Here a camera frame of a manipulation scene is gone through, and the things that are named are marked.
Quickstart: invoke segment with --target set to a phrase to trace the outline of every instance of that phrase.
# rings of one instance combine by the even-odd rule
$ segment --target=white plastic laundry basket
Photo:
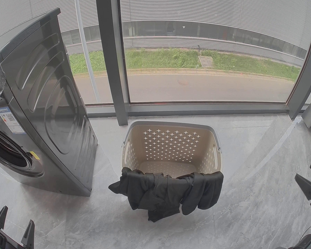
[[[173,178],[222,171],[222,152],[210,126],[178,122],[132,122],[122,145],[122,167]]]

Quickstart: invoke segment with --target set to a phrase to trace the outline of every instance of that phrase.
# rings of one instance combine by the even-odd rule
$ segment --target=corrugated metal wall
[[[248,55],[267,57],[278,61],[285,61],[290,64],[301,66],[303,60],[299,57],[292,56],[284,52],[263,48],[251,44],[243,44],[228,40],[191,38],[181,36],[155,36],[155,37],[129,37],[123,39],[125,48],[161,48],[161,47],[178,47],[178,48],[197,48],[200,45],[202,49],[214,49],[224,52],[238,52]],[[101,41],[87,42],[89,51],[102,50]],[[82,44],[67,45],[70,54],[83,52]]]
[[[83,25],[98,24],[95,0],[79,0]],[[74,0],[0,0],[0,35],[54,7],[61,8],[61,31],[78,28]],[[191,21],[242,28],[269,35],[304,49],[311,41],[311,0],[121,0],[122,21]],[[302,60],[285,53],[234,42],[189,37],[125,38],[125,47],[214,48],[271,57],[301,65]],[[100,50],[101,42],[88,42]],[[69,53],[82,52],[80,44],[68,45]]]

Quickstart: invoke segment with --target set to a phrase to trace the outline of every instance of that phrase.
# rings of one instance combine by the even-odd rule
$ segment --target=washing machine
[[[25,185],[90,196],[98,140],[73,79],[59,13],[0,37],[0,167]]]

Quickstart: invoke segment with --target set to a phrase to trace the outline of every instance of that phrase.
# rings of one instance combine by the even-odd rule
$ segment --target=grass
[[[219,53],[212,50],[202,51],[202,56],[211,56],[215,69],[257,73],[270,76],[285,77],[295,81],[300,68],[270,59],[254,58],[232,53]]]
[[[202,68],[198,52],[178,48],[157,50],[126,50],[127,69],[149,68]],[[94,71],[105,71],[105,61],[102,51],[90,52],[90,60]],[[211,56],[215,69],[224,71],[239,71],[270,76],[284,77],[295,81],[300,68],[274,62],[270,59],[254,58],[238,54],[220,53],[213,50],[201,51],[202,56]],[[83,54],[72,54],[70,64],[74,74],[87,73]]]
[[[94,71],[105,71],[104,54],[102,51],[90,52],[90,61]],[[125,51],[127,69],[134,68],[201,68],[198,52],[195,50],[157,49],[152,51],[127,50]],[[74,74],[87,73],[84,54],[69,56],[70,65]]]

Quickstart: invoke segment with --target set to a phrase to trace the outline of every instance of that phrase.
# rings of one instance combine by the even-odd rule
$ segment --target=gray tile floor
[[[208,124],[218,132],[225,181],[213,208],[156,223],[147,220],[147,211],[133,211],[125,197],[108,190],[121,174],[120,147],[127,127],[119,127],[115,118],[92,119],[99,147],[91,197],[38,190],[0,169],[0,209],[9,208],[5,232],[20,241],[33,219],[37,249],[274,249],[294,246],[311,226],[311,207],[294,181],[296,173],[311,180],[311,130],[301,118],[293,122],[281,114],[157,119]]]

